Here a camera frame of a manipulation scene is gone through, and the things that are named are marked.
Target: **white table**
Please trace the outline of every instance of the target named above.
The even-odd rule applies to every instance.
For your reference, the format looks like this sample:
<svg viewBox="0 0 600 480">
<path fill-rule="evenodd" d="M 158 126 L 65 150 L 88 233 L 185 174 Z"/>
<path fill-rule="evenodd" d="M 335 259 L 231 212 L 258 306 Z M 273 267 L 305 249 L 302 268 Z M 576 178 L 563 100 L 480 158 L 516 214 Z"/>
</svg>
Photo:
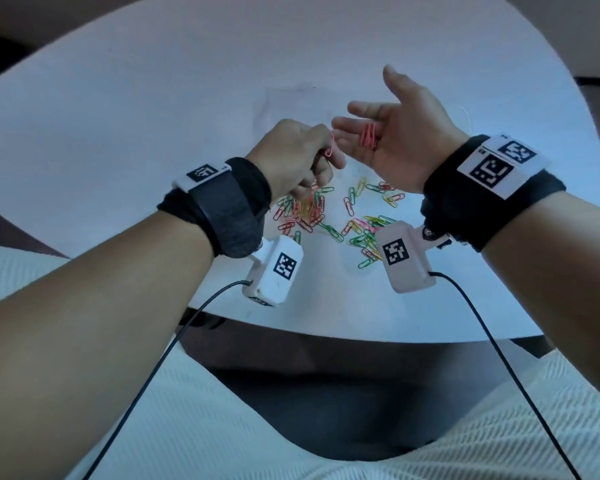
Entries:
<svg viewBox="0 0 600 480">
<path fill-rule="evenodd" d="M 174 176 L 244 155 L 264 89 L 389 97 L 387 62 L 466 108 L 474 134 L 505 130 L 549 154 L 569 190 L 600 205 L 600 144 L 584 99 L 549 44 L 503 0 L 144 0 L 0 77 L 0 214 L 76 256 L 149 215 Z M 351 165 L 337 191 L 362 173 Z M 380 199 L 361 205 L 422 222 L 417 196 L 397 212 Z M 340 228 L 345 216 L 333 212 Z M 234 289 L 208 310 L 348 339 L 484 339 L 447 283 L 399 296 L 380 264 L 357 269 L 359 249 L 318 232 L 303 236 L 303 247 L 284 306 L 266 309 Z M 430 259 L 464 287 L 496 337 L 539 333 L 469 247 Z M 192 306 L 248 267 L 217 259 Z"/>
</svg>

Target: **wire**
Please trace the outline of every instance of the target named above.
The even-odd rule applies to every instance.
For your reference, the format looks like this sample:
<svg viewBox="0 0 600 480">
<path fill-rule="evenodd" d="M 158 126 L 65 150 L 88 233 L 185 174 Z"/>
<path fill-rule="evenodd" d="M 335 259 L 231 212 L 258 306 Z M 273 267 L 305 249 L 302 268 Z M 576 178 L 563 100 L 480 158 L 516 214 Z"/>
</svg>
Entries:
<svg viewBox="0 0 600 480">
<path fill-rule="evenodd" d="M 118 436 L 120 430 L 122 429 L 122 427 L 127 422 L 127 419 L 129 418 L 129 415 L 131 414 L 131 411 L 134 410 L 134 408 L 136 407 L 136 404 L 138 403 L 138 401 L 140 400 L 140 398 L 144 394 L 144 391 L 149 386 L 149 383 L 151 382 L 151 379 L 153 379 L 153 377 L 155 376 L 156 372 L 158 372 L 158 369 L 160 369 L 160 366 L 162 365 L 162 363 L 164 362 L 164 360 L 167 358 L 167 355 L 169 354 L 169 352 L 171 352 L 171 350 L 178 343 L 178 340 L 183 336 L 184 332 L 186 332 L 186 330 L 188 329 L 190 323 L 193 322 L 193 320 L 196 319 L 196 317 L 198 316 L 198 314 L 202 310 L 204 310 L 205 307 L 209 303 L 211 303 L 213 300 L 215 300 L 218 297 L 218 295 L 224 293 L 225 291 L 227 291 L 231 287 L 234 287 L 234 286 L 237 286 L 237 285 L 249 286 L 251 283 L 252 283 L 252 281 L 240 280 L 240 281 L 234 281 L 234 282 L 228 284 L 224 288 L 221 288 L 220 290 L 218 290 L 215 293 L 213 293 L 213 295 L 211 295 L 211 297 L 208 300 L 206 300 L 206 302 L 204 302 L 202 304 L 202 306 L 200 306 L 200 308 L 191 316 L 191 318 L 189 318 L 189 320 L 187 321 L 187 323 L 182 327 L 182 329 L 176 334 L 175 338 L 171 341 L 171 343 L 167 347 L 167 350 L 164 351 L 164 353 L 160 357 L 160 360 L 158 361 L 158 363 L 155 364 L 155 367 L 151 371 L 151 374 L 149 374 L 149 378 L 147 380 L 145 380 L 143 386 L 140 388 L 140 391 L 138 392 L 138 394 L 136 394 L 136 397 L 131 402 L 131 405 L 128 407 L 128 409 L 125 412 L 124 416 L 122 416 L 122 419 L 118 423 L 118 426 L 113 431 L 113 434 L 111 435 L 111 437 L 109 438 L 109 440 L 107 441 L 107 443 L 104 445 L 104 448 L 102 448 L 102 450 L 99 453 L 98 457 L 91 464 L 91 466 L 89 468 L 89 471 L 86 473 L 85 476 L 82 477 L 82 480 L 89 480 L 89 478 L 91 478 L 91 475 L 93 475 L 95 469 L 98 468 L 98 465 L 100 464 L 100 462 L 104 458 L 104 455 L 106 455 L 107 451 L 109 451 L 109 448 L 111 447 L 111 444 L 116 439 L 116 437 Z"/>
<path fill-rule="evenodd" d="M 449 278 L 446 274 L 438 273 L 436 271 L 432 271 L 429 274 L 432 276 L 437 276 L 439 278 L 446 279 L 449 283 L 451 283 L 453 286 L 456 287 L 456 290 L 460 291 L 460 294 L 462 295 L 464 300 L 467 302 L 467 305 L 469 305 L 469 307 L 471 308 L 471 311 L 473 312 L 475 317 L 478 319 L 478 322 L 480 322 L 480 325 L 482 326 L 482 329 L 484 330 L 484 332 L 487 334 L 487 337 L 489 338 L 491 345 L 493 346 L 494 349 L 496 349 L 496 352 L 500 356 L 501 361 L 503 362 L 504 366 L 507 368 L 507 371 L 509 371 L 509 374 L 511 375 L 511 377 L 513 379 L 513 382 L 515 382 L 516 386 L 518 386 L 518 389 L 520 389 L 520 392 L 522 393 L 522 395 L 525 397 L 525 399 L 529 403 L 529 406 L 531 407 L 533 412 L 536 414 L 536 417 L 538 418 L 538 421 L 540 421 L 540 424 L 544 428 L 544 431 L 546 432 L 547 436 L 549 436 L 551 443 L 553 443 L 553 446 L 555 447 L 556 450 L 558 450 L 558 453 L 560 454 L 560 456 L 562 457 L 564 462 L 567 464 L 567 468 L 571 471 L 572 475 L 576 478 L 576 480 L 582 480 L 582 477 L 579 475 L 578 471 L 575 469 L 575 467 L 571 463 L 571 460 L 569 460 L 569 457 L 567 457 L 566 453 L 560 446 L 560 443 L 558 443 L 558 439 L 556 439 L 556 437 L 553 435 L 551 428 L 549 428 L 549 425 L 544 420 L 542 414 L 540 414 L 540 411 L 538 411 L 538 408 L 536 407 L 534 402 L 531 400 L 531 397 L 528 395 L 524 386 L 522 386 L 522 382 L 520 382 L 520 380 L 518 379 L 518 376 L 513 371 L 511 364 L 509 364 L 509 361 L 507 360 L 507 358 L 504 357 L 502 350 L 500 350 L 499 345 L 496 343 L 491 332 L 487 328 L 487 325 L 485 325 L 485 323 L 483 322 L 482 317 L 480 316 L 480 313 L 478 313 L 478 310 L 475 309 L 475 306 L 473 306 L 469 297 L 466 295 L 466 293 L 463 291 L 463 289 L 460 288 L 460 285 L 458 283 L 456 283 L 455 281 L 453 281 L 453 279 Z"/>
</svg>

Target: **wrist strap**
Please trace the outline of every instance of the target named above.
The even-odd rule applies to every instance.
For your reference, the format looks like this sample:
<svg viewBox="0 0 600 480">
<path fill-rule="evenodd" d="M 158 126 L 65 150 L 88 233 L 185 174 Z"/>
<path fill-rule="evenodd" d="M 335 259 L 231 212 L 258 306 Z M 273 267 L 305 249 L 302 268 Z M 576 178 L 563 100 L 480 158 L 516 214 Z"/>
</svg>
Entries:
<svg viewBox="0 0 600 480">
<path fill-rule="evenodd" d="M 240 258 L 260 244 L 271 189 L 250 161 L 232 158 L 226 163 L 230 171 L 203 165 L 176 179 L 178 188 L 165 195 L 158 209 L 200 226 L 214 256 Z"/>
<path fill-rule="evenodd" d="M 549 160 L 501 135 L 474 136 L 424 185 L 421 213 L 436 234 L 451 234 L 480 252 L 520 212 L 564 184 L 544 170 Z"/>
</svg>

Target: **floor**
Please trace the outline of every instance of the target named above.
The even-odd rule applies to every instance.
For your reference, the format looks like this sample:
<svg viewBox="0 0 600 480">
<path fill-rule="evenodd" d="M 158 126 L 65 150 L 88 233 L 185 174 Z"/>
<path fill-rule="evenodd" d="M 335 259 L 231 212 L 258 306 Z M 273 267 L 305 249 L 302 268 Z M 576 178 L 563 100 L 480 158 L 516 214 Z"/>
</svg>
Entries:
<svg viewBox="0 0 600 480">
<path fill-rule="evenodd" d="M 583 93 L 600 132 L 600 88 Z M 0 246 L 58 254 L 1 217 Z M 282 434 L 341 459 L 424 444 L 508 379 L 488 342 L 362 342 L 227 321 L 190 329 L 183 344 Z M 509 340 L 500 345 L 518 372 L 537 360 Z"/>
</svg>

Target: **white pants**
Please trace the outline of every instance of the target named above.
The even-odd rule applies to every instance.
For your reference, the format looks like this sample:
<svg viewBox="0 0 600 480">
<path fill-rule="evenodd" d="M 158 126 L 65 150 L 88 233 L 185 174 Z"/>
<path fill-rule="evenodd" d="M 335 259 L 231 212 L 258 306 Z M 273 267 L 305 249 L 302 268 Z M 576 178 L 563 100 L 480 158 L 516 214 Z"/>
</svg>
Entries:
<svg viewBox="0 0 600 480">
<path fill-rule="evenodd" d="M 0 299 L 64 263 L 0 248 Z M 520 377 L 583 479 L 600 480 L 600 394 L 557 351 Z M 105 439 L 67 477 L 80 479 Z M 174 348 L 92 476 L 133 480 L 570 479 L 513 382 L 436 442 L 390 460 L 335 461 L 275 431 Z"/>
</svg>

